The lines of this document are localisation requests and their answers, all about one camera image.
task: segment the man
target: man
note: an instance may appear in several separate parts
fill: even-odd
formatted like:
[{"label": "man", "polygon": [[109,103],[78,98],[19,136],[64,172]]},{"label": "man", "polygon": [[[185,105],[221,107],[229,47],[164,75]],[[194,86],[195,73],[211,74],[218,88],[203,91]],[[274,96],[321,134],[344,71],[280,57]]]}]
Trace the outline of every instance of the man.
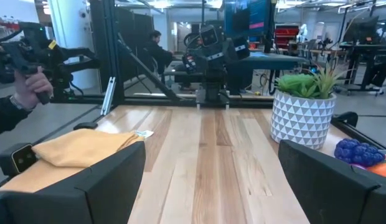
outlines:
[{"label": "man", "polygon": [[38,68],[38,73],[25,79],[20,73],[14,73],[16,92],[12,96],[0,98],[0,134],[10,131],[31,113],[38,105],[36,93],[53,93],[53,87]]},{"label": "man", "polygon": [[149,41],[146,43],[146,50],[148,50],[149,54],[156,59],[157,61],[157,72],[160,75],[164,74],[165,68],[172,62],[172,53],[162,49],[158,45],[160,42],[161,38],[161,33],[157,30],[151,32],[149,34]]}]

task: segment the hand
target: hand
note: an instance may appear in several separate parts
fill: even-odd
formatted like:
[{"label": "hand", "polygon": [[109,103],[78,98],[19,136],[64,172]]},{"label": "hand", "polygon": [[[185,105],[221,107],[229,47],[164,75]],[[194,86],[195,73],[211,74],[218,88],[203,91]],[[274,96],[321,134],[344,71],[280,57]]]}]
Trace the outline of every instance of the hand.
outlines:
[{"label": "hand", "polygon": [[42,67],[38,67],[37,74],[31,75],[27,79],[15,71],[14,79],[16,87],[14,98],[27,110],[31,110],[39,103],[36,93],[45,92],[51,96],[54,90],[49,80],[42,73]]}]

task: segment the yellow cloth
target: yellow cloth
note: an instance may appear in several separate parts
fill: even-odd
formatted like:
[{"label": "yellow cloth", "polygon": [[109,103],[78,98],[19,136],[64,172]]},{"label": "yellow cloth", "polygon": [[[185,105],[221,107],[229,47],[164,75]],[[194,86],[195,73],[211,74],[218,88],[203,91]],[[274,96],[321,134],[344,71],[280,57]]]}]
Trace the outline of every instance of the yellow cloth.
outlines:
[{"label": "yellow cloth", "polygon": [[143,139],[134,132],[109,134],[79,129],[38,144],[32,150],[54,166],[86,168]]},{"label": "yellow cloth", "polygon": [[108,134],[80,129],[33,147],[41,159],[0,190],[36,192],[94,165],[144,138],[135,133]]}]

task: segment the orange object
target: orange object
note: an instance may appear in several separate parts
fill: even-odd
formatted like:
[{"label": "orange object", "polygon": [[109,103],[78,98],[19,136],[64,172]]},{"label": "orange object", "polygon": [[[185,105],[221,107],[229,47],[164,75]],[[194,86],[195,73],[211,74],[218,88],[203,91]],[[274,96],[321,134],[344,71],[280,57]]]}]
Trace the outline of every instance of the orange object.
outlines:
[{"label": "orange object", "polygon": [[383,177],[386,177],[386,163],[381,163],[372,167],[368,167],[367,170],[375,174],[381,175]]}]

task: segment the white geometric planter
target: white geometric planter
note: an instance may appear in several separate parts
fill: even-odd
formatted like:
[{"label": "white geometric planter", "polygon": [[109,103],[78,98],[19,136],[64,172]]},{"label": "white geometric planter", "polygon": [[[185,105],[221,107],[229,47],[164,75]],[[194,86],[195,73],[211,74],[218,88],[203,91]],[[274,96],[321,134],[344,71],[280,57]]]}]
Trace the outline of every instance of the white geometric planter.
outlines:
[{"label": "white geometric planter", "polygon": [[276,91],[273,100],[271,136],[276,142],[288,139],[320,149],[326,140],[336,96],[311,100]]}]

